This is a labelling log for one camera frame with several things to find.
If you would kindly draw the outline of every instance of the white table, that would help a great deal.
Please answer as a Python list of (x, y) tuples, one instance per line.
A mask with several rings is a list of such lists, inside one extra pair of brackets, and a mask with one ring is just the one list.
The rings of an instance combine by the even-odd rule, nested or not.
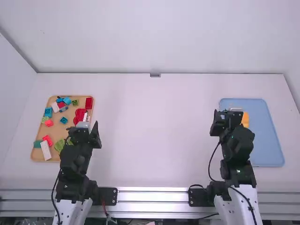
[[(59, 164), (36, 163), (30, 159), (41, 115), (52, 95), (94, 97), (92, 123), (99, 122), (103, 148), (93, 151), (88, 176), (101, 186), (131, 190), (132, 195), (120, 192), (120, 202), (115, 208), (110, 208), (117, 216), (129, 217), (124, 211), (139, 211), (140, 214), (131, 216), (148, 218), (197, 218), (202, 216), (200, 211), (204, 214), (214, 211), (211, 208), (190, 208), (185, 200), (188, 186), (209, 183), (208, 161), (218, 142), (216, 137), (209, 136), (213, 110), (218, 108), (221, 98), (263, 98), (275, 125), (285, 166), (255, 168), (262, 217), (300, 218), (297, 204), (300, 203), (297, 194), (300, 190), (299, 112), (284, 76), (267, 74), (162, 74), (160, 78), (151, 78), (149, 74), (40, 74), (2, 165), (0, 188), (8, 190), (2, 192), (2, 196), (15, 198), (14, 202), (28, 199), (28, 196), (44, 202), (26, 204), (24, 208), (20, 202), (3, 202), (0, 216), (12, 215), (10, 210), (16, 205), (19, 210), (36, 211), (35, 215), (49, 216), (53, 211), (49, 189), (53, 186)], [(221, 158), (219, 150), (211, 167), (216, 179), (221, 179)], [(16, 189), (39, 189), (41, 196), (38, 193), (24, 194), (23, 191), (12, 195), (11, 191)], [(155, 190), (158, 196), (147, 197), (144, 190)], [(153, 198), (172, 204), (146, 203)], [(130, 203), (133, 199), (145, 203)], [(100, 216), (98, 209), (94, 210), (91, 216)]]

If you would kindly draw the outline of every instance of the lego brick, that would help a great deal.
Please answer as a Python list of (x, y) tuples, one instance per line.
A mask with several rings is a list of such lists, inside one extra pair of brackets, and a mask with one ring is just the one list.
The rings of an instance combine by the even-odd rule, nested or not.
[(49, 116), (44, 116), (44, 117), (42, 117), (41, 123), (45, 123), (45, 121), (49, 120), (49, 119), (50, 119)]
[(57, 102), (53, 102), (51, 104), (51, 107), (52, 107), (54, 113), (57, 113), (60, 110), (60, 108), (57, 105)]
[(51, 127), (51, 126), (53, 126), (53, 121), (52, 121), (52, 120), (46, 120), (46, 121), (45, 121), (45, 125), (46, 125), (47, 127)]
[(84, 114), (87, 112), (86, 109), (76, 109), (73, 123), (76, 125), (78, 122), (83, 121)]
[(33, 143), (33, 147), (36, 148), (36, 149), (40, 149), (41, 148), (41, 142), (43, 140), (36, 140), (34, 143)]
[(44, 116), (48, 116), (49, 118), (52, 118), (52, 107), (45, 108), (45, 115)]
[(46, 135), (45, 137), (43, 137), (43, 141), (47, 141), (48, 145), (50, 147), (53, 145), (53, 141), (51, 140), (51, 138), (49, 137), (49, 135)]
[(70, 139), (70, 138), (67, 139), (67, 144), (68, 144), (68, 145), (73, 145), (73, 143), (71, 142), (71, 139)]
[(57, 102), (57, 103), (60, 103), (60, 102), (63, 102), (63, 101), (64, 101), (63, 98), (58, 98), (58, 99), (56, 99), (56, 102)]
[(77, 117), (74, 117), (73, 118), (73, 123), (74, 123), (74, 125), (76, 126), (76, 124), (79, 122), (79, 119), (77, 118)]
[(63, 116), (63, 117), (60, 119), (60, 122), (63, 123), (63, 124), (66, 124), (66, 123), (68, 122), (68, 119), (67, 119), (66, 117)]
[(78, 106), (79, 105), (79, 100), (78, 99), (72, 100), (72, 105), (73, 106)]
[(72, 103), (72, 100), (69, 98), (69, 97), (65, 97), (63, 99), (64, 103), (66, 103), (67, 105), (71, 104)]
[(67, 106), (65, 106), (65, 107), (62, 107), (61, 109), (60, 109), (60, 113), (62, 113), (62, 112), (64, 112), (64, 111), (66, 111), (68, 109), (68, 107)]
[(93, 98), (87, 97), (85, 100), (85, 108), (92, 109), (92, 107), (93, 107)]
[(45, 161), (51, 159), (52, 155), (51, 155), (50, 148), (49, 148), (47, 141), (41, 142), (41, 148), (42, 148), (42, 152), (43, 152)]
[(63, 108), (63, 107), (65, 107), (65, 103), (64, 102), (59, 102), (57, 105), (58, 105), (58, 107), (60, 109)]
[(65, 145), (65, 140), (63, 138), (61, 138), (58, 142), (55, 143), (54, 148), (60, 154), (60, 152), (64, 148), (64, 145)]

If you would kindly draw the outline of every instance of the wooden tray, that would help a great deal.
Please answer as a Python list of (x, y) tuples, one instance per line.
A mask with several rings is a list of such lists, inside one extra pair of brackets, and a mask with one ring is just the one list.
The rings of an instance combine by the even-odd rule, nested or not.
[[(61, 138), (66, 138), (68, 135), (68, 131), (66, 128), (73, 127), (73, 118), (75, 117), (75, 111), (76, 109), (82, 109), (85, 108), (85, 99), (86, 98), (92, 98), (92, 96), (68, 96), (71, 100), (79, 100), (78, 106), (73, 106), (72, 103), (68, 106), (68, 109), (64, 112), (57, 112), (52, 114), (51, 120), (53, 121), (54, 125), (51, 127), (47, 127), (44, 123), (41, 123), (37, 132), (36, 140), (42, 140), (44, 136), (49, 135), (50, 138), (53, 141), (53, 145), (50, 147), (52, 158), (45, 161), (43, 152), (41, 148), (32, 148), (31, 156), (30, 158), (33, 161), (36, 162), (60, 162), (60, 156), (55, 150), (54, 145), (57, 141), (59, 141)], [(51, 103), (56, 101), (57, 96), (52, 96), (48, 99), (46, 107), (51, 107)], [(94, 108), (94, 99), (93, 99), (93, 107), (91, 110), (88, 110), (88, 114), (90, 116), (90, 121), (93, 113)], [(68, 119), (68, 122), (66, 124), (63, 124), (60, 122), (61, 117), (66, 117)]]

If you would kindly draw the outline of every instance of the blue lego brick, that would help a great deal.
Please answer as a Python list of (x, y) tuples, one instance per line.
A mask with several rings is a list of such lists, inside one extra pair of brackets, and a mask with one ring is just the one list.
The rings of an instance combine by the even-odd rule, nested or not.
[(66, 123), (68, 122), (68, 119), (67, 119), (66, 117), (63, 116), (63, 117), (60, 119), (60, 122), (63, 123), (63, 124), (66, 124)]
[(52, 118), (52, 107), (48, 107), (48, 108), (45, 108), (45, 115), (44, 116), (48, 116), (49, 118)]
[(60, 113), (62, 113), (62, 112), (64, 112), (64, 111), (66, 111), (68, 109), (68, 107), (67, 106), (65, 106), (65, 107), (62, 107), (61, 109), (60, 109)]
[(63, 100), (67, 105), (72, 103), (72, 100), (69, 97), (65, 97)]
[(64, 99), (63, 98), (58, 98), (56, 99), (56, 102), (59, 103), (59, 102), (62, 102)]

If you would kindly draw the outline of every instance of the blue mat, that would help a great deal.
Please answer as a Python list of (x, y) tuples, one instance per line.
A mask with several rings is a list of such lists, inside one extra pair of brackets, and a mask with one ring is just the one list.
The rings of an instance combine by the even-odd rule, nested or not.
[(259, 98), (223, 98), (220, 101), (220, 110), (235, 107), (249, 114), (249, 129), (255, 133), (250, 155), (252, 166), (283, 166), (285, 158), (266, 102)]

